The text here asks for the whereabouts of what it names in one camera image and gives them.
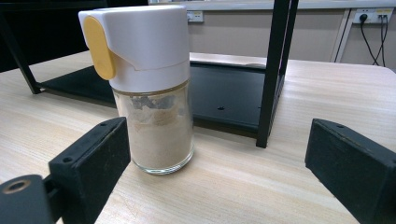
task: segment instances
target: yellow handle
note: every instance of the yellow handle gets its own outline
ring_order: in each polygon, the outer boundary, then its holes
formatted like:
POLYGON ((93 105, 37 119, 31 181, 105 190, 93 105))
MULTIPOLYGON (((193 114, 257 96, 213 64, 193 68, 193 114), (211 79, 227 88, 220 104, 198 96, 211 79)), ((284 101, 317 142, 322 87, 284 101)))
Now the yellow handle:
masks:
POLYGON ((83 29, 96 72, 102 79, 110 80, 116 75, 116 66, 102 25, 96 18, 89 16, 84 20, 83 29))

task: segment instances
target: wall socket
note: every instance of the wall socket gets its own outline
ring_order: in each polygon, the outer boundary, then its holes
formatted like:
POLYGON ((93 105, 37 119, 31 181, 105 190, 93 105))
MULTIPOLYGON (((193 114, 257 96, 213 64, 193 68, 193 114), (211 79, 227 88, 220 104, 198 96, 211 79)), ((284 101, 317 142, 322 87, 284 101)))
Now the wall socket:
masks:
POLYGON ((204 22, 203 11, 187 11, 187 20, 189 22, 204 22))
POLYGON ((392 16, 393 7, 385 7, 385 8, 360 8, 356 10, 355 19, 353 23, 361 23, 360 16, 363 14, 367 14, 367 20, 364 23, 381 23, 380 16, 387 16, 388 22, 390 21, 390 17, 392 16))

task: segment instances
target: light wood tabletop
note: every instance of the light wood tabletop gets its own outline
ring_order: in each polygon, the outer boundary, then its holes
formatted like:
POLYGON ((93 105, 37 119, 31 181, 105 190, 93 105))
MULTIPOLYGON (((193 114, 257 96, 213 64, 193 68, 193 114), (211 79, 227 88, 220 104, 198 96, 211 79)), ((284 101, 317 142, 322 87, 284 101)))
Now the light wood tabletop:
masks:
MULTIPOLYGON (((192 60, 265 59, 191 54, 192 60)), ((88 52, 32 65, 45 81, 92 65, 88 52)), ((0 73, 0 183, 49 174, 48 162, 117 109, 43 92, 20 70, 0 73)), ((194 127, 195 154, 170 175, 132 163, 97 223, 357 223, 304 166, 313 118, 341 123, 396 150, 396 75, 369 65, 290 60, 268 147, 194 127)))

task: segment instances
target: black metal frame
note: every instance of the black metal frame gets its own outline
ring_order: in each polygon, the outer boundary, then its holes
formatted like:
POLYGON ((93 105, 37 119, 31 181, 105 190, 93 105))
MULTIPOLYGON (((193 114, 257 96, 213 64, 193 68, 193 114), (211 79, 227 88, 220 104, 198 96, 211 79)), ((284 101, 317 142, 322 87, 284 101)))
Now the black metal frame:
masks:
MULTIPOLYGON (((2 15, 2 11, 6 10, 26 10, 26 9, 59 9, 70 7, 106 7, 106 0, 103 2, 74 2, 74 3, 50 3, 41 2, 37 4, 18 4, 12 6, 8 4, 0 4, 0 32, 6 40, 10 51, 13 54, 18 67, 21 69, 26 82, 28 83, 33 94, 41 92, 40 89, 62 91, 68 94, 81 96, 78 92, 69 90, 59 90, 52 85, 52 80, 46 82, 37 82, 33 76, 29 64, 26 62, 21 48, 19 47, 15 37, 9 29, 7 22, 2 15)), ((267 54, 267 64, 265 69, 265 80, 262 91, 261 112, 257 129, 257 147, 266 147, 268 137, 274 122, 276 107, 282 92, 285 81, 286 68, 288 64, 291 38, 294 28, 295 17, 297 13, 298 0, 275 0, 274 12, 271 25, 271 34, 269 49, 267 54)))

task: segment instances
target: transparent glass container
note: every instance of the transparent glass container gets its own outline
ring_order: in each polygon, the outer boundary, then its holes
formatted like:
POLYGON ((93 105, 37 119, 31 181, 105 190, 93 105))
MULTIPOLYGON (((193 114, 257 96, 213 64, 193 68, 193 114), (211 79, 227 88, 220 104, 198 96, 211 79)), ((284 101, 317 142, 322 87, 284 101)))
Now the transparent glass container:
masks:
POLYGON ((133 162, 149 174, 165 175, 183 167, 193 154, 189 81, 155 92, 113 88, 117 109, 127 118, 133 162))

